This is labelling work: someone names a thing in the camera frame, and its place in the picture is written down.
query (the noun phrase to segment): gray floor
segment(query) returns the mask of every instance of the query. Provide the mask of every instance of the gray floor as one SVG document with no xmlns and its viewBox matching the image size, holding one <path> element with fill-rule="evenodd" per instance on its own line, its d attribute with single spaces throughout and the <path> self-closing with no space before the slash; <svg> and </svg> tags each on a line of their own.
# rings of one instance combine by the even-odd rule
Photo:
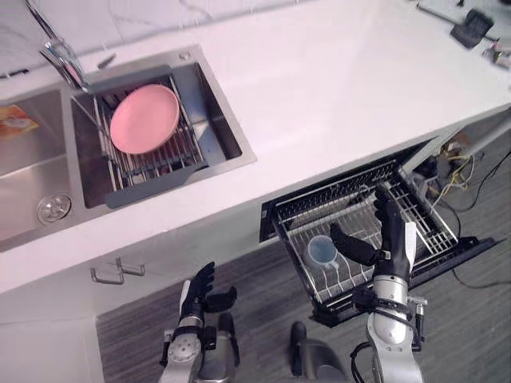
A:
<svg viewBox="0 0 511 383">
<path fill-rule="evenodd" d="M 469 190 L 456 191 L 446 199 L 456 207 L 469 205 L 484 175 L 511 148 L 510 141 L 508 133 L 488 146 L 484 158 L 477 162 Z M 511 160 L 507 160 L 485 183 L 476 207 L 460 214 L 462 235 L 504 240 L 457 269 L 460 278 L 473 285 L 511 278 L 510 176 Z M 455 230 L 452 213 L 441 208 L 439 211 Z M 365 315 L 333 330 L 307 318 L 310 303 L 280 244 L 218 267 L 216 281 L 219 289 L 232 284 L 239 292 L 232 310 L 241 352 L 239 382 L 290 376 L 286 348 L 295 320 L 307 324 L 311 338 L 328 342 L 347 367 L 349 353 L 366 340 Z M 414 293 L 430 302 L 426 309 L 426 343 L 418 356 L 426 382 L 511 381 L 510 285 L 470 290 L 448 273 Z M 158 381 L 162 331 L 176 324 L 179 294 L 180 286 L 170 286 L 98 318 L 105 383 Z M 362 351 L 358 363 L 366 381 L 373 381 L 370 351 Z"/>
</svg>

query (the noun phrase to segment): cabinet handle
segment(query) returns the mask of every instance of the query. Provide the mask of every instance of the cabinet handle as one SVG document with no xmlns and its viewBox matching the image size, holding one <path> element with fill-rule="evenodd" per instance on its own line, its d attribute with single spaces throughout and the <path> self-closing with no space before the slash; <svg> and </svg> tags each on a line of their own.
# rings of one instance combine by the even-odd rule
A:
<svg viewBox="0 0 511 383">
<path fill-rule="evenodd" d="M 96 268 L 95 267 L 91 267 L 90 268 L 90 278 L 92 278 L 92 280 L 94 282 L 103 283 L 105 285 L 122 285 L 125 282 L 125 276 L 123 274 L 122 265 L 121 265 L 121 259 L 120 258 L 116 259 L 116 266 L 117 266 L 117 275 L 118 275 L 119 279 L 112 280 L 112 279 L 101 279 L 101 278 L 98 278 L 97 275 L 96 275 Z"/>
<path fill-rule="evenodd" d="M 143 277 L 145 275 L 145 265 L 140 265 L 140 271 L 128 270 L 122 266 L 121 259 L 117 258 L 117 265 L 121 268 L 124 274 L 136 275 L 137 277 Z"/>
</svg>

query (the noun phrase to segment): open dishwasher drawer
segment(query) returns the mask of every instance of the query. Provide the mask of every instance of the open dishwasher drawer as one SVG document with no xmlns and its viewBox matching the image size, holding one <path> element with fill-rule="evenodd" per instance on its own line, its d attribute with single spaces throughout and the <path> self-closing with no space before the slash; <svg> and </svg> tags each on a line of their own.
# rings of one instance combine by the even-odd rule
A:
<svg viewBox="0 0 511 383">
<path fill-rule="evenodd" d="M 380 248 L 381 224 L 374 217 L 374 190 L 383 186 L 394 198 L 407 222 L 418 229 L 417 254 L 410 289 L 456 267 L 495 244 L 493 239 L 456 238 L 442 217 L 422 200 L 401 169 L 413 149 L 388 156 L 326 180 L 302 191 L 285 195 L 265 206 L 266 223 L 271 221 L 283 241 L 299 277 L 313 303 L 312 319 L 336 326 L 354 317 L 351 293 L 360 286 L 372 287 L 373 267 L 365 267 L 338 253 L 339 268 L 309 267 L 303 261 L 307 244 L 316 235 L 330 235 L 330 224 L 338 223 L 348 235 Z M 268 225 L 262 225 L 262 234 Z"/>
</svg>

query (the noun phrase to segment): pink plate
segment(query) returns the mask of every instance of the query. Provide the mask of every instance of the pink plate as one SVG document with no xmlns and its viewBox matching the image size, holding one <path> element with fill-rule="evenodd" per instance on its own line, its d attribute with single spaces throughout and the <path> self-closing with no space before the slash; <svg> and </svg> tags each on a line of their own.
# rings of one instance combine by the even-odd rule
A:
<svg viewBox="0 0 511 383">
<path fill-rule="evenodd" d="M 121 152 L 142 154 L 163 145 L 176 130 L 179 103 L 163 85 L 146 85 L 117 107 L 110 124 L 112 142 Z"/>
</svg>

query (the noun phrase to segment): faucet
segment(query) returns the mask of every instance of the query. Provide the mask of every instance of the faucet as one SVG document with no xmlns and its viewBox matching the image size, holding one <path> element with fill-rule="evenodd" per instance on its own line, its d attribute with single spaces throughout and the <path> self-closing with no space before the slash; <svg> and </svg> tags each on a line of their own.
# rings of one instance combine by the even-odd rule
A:
<svg viewBox="0 0 511 383">
<path fill-rule="evenodd" d="M 82 89 L 87 92 L 89 84 L 85 80 L 84 71 L 73 48 L 53 30 L 35 6 L 30 3 L 30 0 L 25 0 L 25 3 L 49 38 L 48 42 L 39 50 L 39 53 L 55 67 L 71 88 Z"/>
</svg>

